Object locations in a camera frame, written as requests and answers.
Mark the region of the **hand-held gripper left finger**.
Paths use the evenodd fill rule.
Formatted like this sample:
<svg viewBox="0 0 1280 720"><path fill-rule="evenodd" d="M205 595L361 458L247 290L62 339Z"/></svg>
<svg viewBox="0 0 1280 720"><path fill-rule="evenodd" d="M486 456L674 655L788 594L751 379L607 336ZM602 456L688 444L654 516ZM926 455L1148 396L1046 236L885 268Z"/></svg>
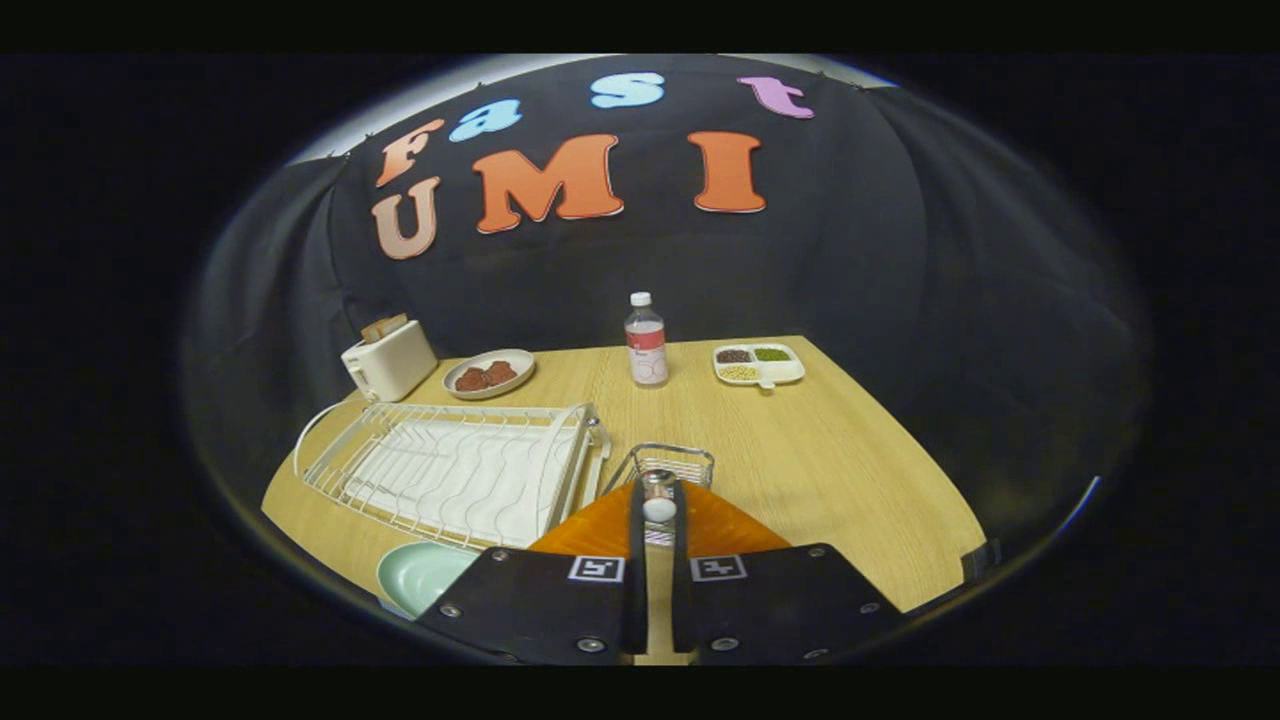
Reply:
<svg viewBox="0 0 1280 720"><path fill-rule="evenodd" d="M544 537L549 552L483 551L416 626L493 664L631 664L648 641L643 500L609 491Z"/></svg>

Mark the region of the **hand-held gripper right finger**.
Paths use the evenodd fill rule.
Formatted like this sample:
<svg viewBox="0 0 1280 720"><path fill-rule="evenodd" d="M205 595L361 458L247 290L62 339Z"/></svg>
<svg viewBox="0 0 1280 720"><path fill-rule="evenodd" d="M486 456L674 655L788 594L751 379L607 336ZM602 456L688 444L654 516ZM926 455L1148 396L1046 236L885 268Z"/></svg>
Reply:
<svg viewBox="0 0 1280 720"><path fill-rule="evenodd" d="M831 664L905 624L832 544L790 544L686 480L673 492L672 641L692 664Z"/></svg>

